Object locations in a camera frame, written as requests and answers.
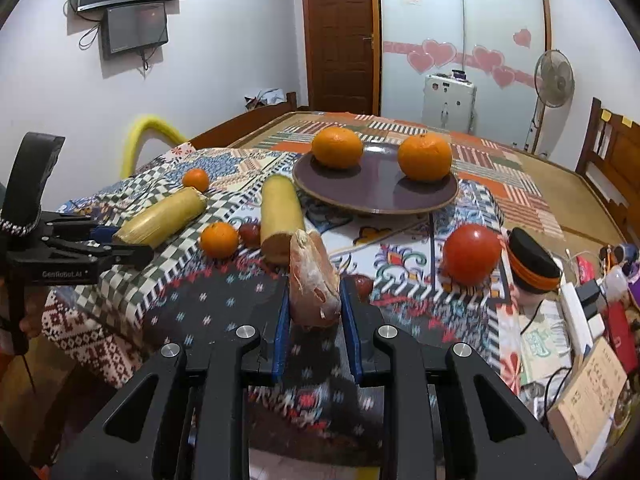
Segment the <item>yellow sugarcane piece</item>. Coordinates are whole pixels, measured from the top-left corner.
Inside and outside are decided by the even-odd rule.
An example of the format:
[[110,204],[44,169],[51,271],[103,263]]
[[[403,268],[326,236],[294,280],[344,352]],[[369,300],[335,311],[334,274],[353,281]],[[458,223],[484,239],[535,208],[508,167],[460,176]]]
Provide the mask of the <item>yellow sugarcane piece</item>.
[[119,243],[148,245],[155,249],[198,218],[205,209],[206,198],[200,191],[182,188],[125,222],[114,234],[114,239]]
[[287,266],[290,243],[297,230],[305,229],[296,188],[288,177],[274,174],[262,185],[260,206],[260,249],[265,259]]

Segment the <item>small mandarin orange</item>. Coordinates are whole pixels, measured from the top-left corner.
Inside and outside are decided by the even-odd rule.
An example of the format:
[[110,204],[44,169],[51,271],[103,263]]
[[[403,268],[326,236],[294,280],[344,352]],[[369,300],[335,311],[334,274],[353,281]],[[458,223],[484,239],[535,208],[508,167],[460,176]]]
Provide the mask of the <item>small mandarin orange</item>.
[[209,189],[209,176],[205,170],[193,168],[183,175],[182,185],[185,188],[195,188],[200,193],[206,193]]

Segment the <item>pink pomelo segment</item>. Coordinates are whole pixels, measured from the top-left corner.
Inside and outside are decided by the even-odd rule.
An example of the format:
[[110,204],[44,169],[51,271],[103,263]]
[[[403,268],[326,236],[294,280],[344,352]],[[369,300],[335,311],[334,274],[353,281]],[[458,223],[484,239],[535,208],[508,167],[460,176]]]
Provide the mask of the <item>pink pomelo segment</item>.
[[298,229],[290,240],[290,315],[305,327],[329,327],[341,316],[340,276],[317,231]]

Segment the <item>red tomato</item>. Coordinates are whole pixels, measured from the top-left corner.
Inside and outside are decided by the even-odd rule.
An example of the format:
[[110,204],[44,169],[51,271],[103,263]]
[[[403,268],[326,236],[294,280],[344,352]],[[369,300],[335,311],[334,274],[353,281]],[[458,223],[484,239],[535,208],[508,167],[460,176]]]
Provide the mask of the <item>red tomato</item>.
[[442,248],[442,272],[463,286],[482,284],[498,264],[501,245],[498,234],[469,223],[452,232]]

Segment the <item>large orange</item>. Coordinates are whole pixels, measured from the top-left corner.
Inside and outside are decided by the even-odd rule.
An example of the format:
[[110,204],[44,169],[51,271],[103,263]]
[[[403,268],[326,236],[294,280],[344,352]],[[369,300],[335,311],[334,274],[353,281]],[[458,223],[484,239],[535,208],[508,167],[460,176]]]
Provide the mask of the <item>large orange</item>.
[[401,171],[410,180],[436,182],[450,173],[450,144],[435,133],[409,136],[398,148],[397,161]]
[[311,153],[323,166],[346,170],[359,165],[363,143],[352,130],[332,126],[314,137]]

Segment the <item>cardboard box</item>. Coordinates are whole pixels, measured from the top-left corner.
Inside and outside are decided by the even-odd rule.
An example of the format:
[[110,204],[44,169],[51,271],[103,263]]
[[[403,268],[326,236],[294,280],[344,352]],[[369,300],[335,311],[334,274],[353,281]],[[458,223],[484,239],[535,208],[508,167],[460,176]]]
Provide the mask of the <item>cardboard box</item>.
[[548,414],[550,428],[572,465],[582,462],[596,444],[626,380],[614,350],[604,338],[598,339]]

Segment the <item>small dark red fruit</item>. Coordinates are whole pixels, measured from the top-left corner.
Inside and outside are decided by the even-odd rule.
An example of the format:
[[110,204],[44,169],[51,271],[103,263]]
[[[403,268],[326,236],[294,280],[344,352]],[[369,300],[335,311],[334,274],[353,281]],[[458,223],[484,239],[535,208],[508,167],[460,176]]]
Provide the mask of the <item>small dark red fruit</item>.
[[246,248],[256,249],[262,244],[260,239],[260,224],[256,222],[245,222],[240,225],[239,237]]

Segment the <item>yellow foam tube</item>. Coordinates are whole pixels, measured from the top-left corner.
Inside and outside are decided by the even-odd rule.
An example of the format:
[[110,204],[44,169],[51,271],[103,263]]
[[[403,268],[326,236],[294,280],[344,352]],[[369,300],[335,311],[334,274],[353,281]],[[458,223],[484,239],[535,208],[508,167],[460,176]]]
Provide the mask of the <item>yellow foam tube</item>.
[[140,116],[132,124],[126,137],[119,171],[119,177],[122,180],[131,177],[134,173],[140,148],[149,132],[157,134],[165,143],[173,146],[183,144],[188,140],[178,129],[163,119],[154,115]]

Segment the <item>white power strip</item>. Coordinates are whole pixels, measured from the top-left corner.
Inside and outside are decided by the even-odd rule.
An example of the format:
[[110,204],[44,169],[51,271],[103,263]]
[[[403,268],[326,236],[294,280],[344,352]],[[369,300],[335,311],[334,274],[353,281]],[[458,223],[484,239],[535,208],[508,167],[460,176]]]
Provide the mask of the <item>white power strip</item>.
[[593,336],[573,283],[560,287],[563,318],[576,356],[585,356],[593,348]]

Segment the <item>black orange glasses case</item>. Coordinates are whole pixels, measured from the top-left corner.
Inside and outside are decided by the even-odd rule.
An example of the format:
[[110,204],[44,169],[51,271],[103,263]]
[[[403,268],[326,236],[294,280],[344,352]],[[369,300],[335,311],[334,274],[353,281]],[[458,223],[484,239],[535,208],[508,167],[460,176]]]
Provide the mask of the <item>black orange glasses case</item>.
[[530,294],[541,295],[559,287],[563,271],[551,255],[521,228],[513,228],[506,242],[515,284]]

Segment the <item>crumpled clothes pile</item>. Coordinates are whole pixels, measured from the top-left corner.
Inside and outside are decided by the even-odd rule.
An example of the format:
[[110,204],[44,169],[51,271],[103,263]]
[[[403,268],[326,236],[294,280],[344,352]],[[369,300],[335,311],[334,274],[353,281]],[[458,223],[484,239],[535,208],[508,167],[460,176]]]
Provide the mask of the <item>crumpled clothes pile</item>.
[[244,96],[245,108],[256,110],[258,107],[275,106],[286,102],[286,95],[280,88],[259,90],[254,96]]

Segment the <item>purple round plate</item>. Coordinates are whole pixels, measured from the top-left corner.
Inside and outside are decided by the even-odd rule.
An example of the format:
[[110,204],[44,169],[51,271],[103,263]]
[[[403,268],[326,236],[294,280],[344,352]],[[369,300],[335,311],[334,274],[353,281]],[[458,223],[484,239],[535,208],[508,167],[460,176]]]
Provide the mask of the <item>purple round plate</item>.
[[364,214],[425,214],[454,201],[459,185],[453,174],[434,183],[410,180],[398,165],[397,152],[393,144],[367,143],[359,165],[346,170],[323,166],[307,153],[296,162],[292,177],[316,200]]

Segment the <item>striped patchwork mat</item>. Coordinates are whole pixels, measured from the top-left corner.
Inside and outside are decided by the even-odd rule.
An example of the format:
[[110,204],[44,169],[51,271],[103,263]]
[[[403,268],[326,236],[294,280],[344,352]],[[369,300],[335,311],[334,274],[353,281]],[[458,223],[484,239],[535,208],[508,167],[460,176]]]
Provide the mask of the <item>striped patchwork mat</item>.
[[[408,136],[427,132],[413,122],[374,115],[348,113],[290,113],[245,140],[248,148],[305,153],[326,127],[349,128],[369,143],[399,145]],[[504,146],[468,134],[440,130],[451,145],[452,169],[465,179],[485,185],[495,197],[507,222],[562,240],[564,233],[534,178],[518,155]]]

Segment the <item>brown wooden door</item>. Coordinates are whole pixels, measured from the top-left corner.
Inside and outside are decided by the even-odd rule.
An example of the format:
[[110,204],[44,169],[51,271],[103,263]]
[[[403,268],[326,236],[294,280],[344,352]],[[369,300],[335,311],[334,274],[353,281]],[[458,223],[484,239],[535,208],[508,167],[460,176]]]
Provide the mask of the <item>brown wooden door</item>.
[[309,106],[371,114],[378,89],[375,0],[303,0]]

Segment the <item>white box appliance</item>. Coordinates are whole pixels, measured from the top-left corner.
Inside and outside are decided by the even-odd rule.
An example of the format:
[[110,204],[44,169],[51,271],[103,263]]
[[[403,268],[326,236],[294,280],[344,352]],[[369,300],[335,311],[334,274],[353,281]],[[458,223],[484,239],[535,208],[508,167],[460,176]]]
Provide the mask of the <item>white box appliance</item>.
[[422,124],[471,134],[474,129],[476,85],[464,70],[429,74],[423,89]]

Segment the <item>white standing fan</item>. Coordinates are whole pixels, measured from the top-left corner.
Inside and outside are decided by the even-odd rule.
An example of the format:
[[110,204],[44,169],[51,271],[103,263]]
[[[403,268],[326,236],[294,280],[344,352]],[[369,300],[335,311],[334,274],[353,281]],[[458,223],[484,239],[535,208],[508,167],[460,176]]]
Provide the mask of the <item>white standing fan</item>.
[[530,154],[539,148],[546,110],[557,110],[573,99],[575,75],[570,60],[561,50],[545,50],[536,62],[533,83],[536,105],[530,122],[533,133]]

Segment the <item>small wall monitor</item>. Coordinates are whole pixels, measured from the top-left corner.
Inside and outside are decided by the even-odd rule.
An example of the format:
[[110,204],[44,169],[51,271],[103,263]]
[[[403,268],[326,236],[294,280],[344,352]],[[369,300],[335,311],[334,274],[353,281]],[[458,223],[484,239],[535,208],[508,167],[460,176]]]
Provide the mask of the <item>small wall monitor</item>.
[[101,22],[102,53],[114,58],[168,43],[165,3],[137,3],[108,8]]

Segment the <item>wooden bed frame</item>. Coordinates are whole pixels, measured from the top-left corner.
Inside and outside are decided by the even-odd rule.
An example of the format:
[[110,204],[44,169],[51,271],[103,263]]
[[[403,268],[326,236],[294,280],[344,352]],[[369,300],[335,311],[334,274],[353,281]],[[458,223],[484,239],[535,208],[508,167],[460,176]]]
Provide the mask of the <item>wooden bed frame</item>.
[[[194,148],[231,148],[290,113],[311,112],[290,92],[286,102],[258,107],[192,138]],[[639,240],[639,126],[594,100],[577,166],[554,162],[510,148],[534,178],[552,214],[567,235],[605,245]]]

